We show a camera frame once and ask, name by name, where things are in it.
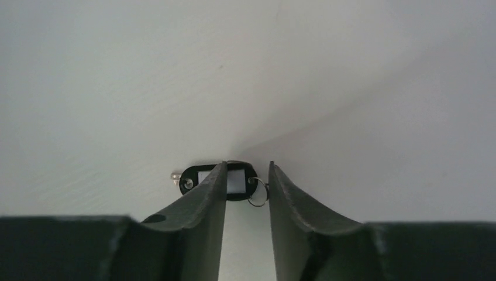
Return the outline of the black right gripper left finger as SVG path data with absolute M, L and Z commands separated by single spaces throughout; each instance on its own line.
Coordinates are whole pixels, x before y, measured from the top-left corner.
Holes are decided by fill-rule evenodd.
M 2 280 L 216 280 L 228 166 L 138 222 L 128 216 L 1 218 Z

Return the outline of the black key tag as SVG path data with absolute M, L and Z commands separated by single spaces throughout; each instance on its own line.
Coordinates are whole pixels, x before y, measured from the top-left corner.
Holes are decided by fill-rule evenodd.
M 172 172 L 170 179 L 185 195 L 199 185 L 214 169 L 214 164 L 193 165 L 182 172 Z M 252 164 L 240 160 L 227 161 L 227 200 L 246 200 L 253 207 L 265 206 L 270 198 L 268 184 L 259 178 Z

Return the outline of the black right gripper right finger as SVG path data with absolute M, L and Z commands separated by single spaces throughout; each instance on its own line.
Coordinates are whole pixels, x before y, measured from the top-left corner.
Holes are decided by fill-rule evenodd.
M 278 280 L 494 280 L 495 224 L 347 218 L 268 172 Z

